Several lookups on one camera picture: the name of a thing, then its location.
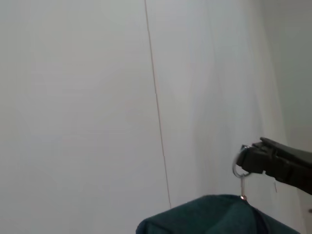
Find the dark teal insulated bag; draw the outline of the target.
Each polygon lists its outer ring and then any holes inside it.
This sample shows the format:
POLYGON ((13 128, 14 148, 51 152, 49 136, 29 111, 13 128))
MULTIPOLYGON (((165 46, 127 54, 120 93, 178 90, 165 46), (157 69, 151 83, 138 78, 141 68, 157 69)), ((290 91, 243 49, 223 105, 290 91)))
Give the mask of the dark teal insulated bag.
POLYGON ((237 195, 206 195, 143 220, 136 234, 299 234, 237 195))

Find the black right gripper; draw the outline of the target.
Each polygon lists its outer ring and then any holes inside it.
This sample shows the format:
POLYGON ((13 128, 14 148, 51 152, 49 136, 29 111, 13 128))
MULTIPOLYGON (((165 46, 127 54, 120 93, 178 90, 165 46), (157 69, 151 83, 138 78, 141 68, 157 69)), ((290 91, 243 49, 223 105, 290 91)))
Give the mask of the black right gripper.
POLYGON ((312 153, 262 137, 261 142, 242 145, 237 165, 250 174, 266 174, 278 182, 312 195, 312 153))

